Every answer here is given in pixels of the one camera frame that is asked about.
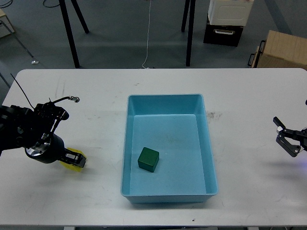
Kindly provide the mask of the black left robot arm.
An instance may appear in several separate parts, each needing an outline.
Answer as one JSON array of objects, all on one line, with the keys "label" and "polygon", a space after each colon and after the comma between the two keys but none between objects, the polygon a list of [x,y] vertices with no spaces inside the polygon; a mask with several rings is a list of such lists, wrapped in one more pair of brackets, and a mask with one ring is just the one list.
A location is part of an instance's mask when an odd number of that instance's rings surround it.
[{"label": "black left robot arm", "polygon": [[0,107],[0,150],[24,148],[26,155],[49,164],[60,161],[83,168],[86,156],[79,150],[64,146],[64,141],[54,132],[60,121],[69,118],[68,112],[56,103],[63,100],[79,102],[79,97],[66,96],[35,107],[16,105]]}]

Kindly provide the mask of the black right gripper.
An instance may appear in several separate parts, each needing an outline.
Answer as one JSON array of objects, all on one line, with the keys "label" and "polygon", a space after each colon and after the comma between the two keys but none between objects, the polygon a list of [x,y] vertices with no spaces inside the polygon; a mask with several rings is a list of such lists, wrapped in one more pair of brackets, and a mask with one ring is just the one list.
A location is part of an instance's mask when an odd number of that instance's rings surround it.
[{"label": "black right gripper", "polygon": [[[292,130],[280,121],[278,117],[273,118],[273,122],[277,126],[276,142],[291,156],[296,157],[302,150],[307,150],[307,129]],[[299,142],[299,145],[291,144],[288,139]]]}]

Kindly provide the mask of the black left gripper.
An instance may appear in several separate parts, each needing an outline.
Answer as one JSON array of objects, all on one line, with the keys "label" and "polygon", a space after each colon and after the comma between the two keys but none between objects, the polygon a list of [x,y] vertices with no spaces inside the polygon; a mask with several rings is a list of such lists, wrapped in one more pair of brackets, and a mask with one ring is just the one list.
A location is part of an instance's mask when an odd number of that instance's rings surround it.
[{"label": "black left gripper", "polygon": [[53,163],[62,158],[66,164],[83,168],[87,157],[78,150],[70,150],[64,147],[64,141],[57,135],[53,134],[49,140],[44,140],[41,144],[37,142],[30,148],[25,148],[26,155],[42,163]]}]

